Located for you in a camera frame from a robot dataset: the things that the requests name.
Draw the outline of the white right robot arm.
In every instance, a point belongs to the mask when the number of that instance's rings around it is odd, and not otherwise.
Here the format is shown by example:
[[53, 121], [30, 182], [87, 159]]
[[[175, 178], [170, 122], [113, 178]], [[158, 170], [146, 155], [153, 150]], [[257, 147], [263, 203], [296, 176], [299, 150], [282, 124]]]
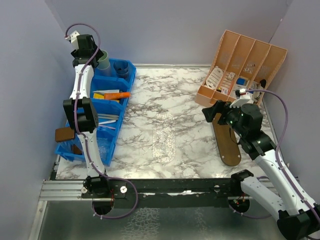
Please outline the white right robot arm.
[[227, 125], [236, 132], [241, 148], [263, 170], [277, 192], [265, 187], [248, 170], [231, 176], [230, 191], [255, 199], [275, 219], [287, 240], [300, 240], [318, 232], [320, 206], [303, 190], [276, 152], [273, 140], [262, 131], [260, 108], [252, 103], [232, 107], [230, 102], [218, 100], [203, 108], [202, 113], [208, 123], [217, 118], [219, 125]]

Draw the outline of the green plastic cup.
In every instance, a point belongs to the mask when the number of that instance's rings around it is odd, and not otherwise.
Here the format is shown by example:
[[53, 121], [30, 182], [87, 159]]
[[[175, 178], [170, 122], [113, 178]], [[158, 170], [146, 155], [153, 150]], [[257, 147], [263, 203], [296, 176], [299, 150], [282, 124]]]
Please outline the green plastic cup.
[[98, 59], [97, 72], [105, 77], [110, 77], [112, 74], [109, 55], [105, 50], [101, 50], [102, 56]]

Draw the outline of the dark blue plastic cup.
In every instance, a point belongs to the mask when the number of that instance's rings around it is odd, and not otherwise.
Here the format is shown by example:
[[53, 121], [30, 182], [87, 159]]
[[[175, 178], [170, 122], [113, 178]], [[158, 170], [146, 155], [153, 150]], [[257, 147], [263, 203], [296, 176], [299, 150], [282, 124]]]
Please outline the dark blue plastic cup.
[[129, 76], [129, 64], [126, 60], [117, 60], [113, 64], [113, 68], [118, 78], [127, 79]]

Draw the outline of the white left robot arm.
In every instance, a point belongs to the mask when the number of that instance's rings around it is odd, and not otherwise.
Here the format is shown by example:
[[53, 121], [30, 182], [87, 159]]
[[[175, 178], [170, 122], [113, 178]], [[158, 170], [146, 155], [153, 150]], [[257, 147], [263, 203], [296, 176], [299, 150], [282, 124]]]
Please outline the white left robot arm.
[[95, 68], [104, 53], [96, 45], [90, 34], [80, 34], [77, 31], [66, 36], [74, 50], [72, 65], [75, 71], [73, 90], [69, 99], [63, 101], [63, 109], [69, 123], [82, 146], [86, 162], [87, 177], [83, 182], [85, 194], [106, 197], [111, 190], [108, 180], [104, 177], [105, 166], [101, 160], [97, 128], [98, 113], [90, 98], [91, 83]]

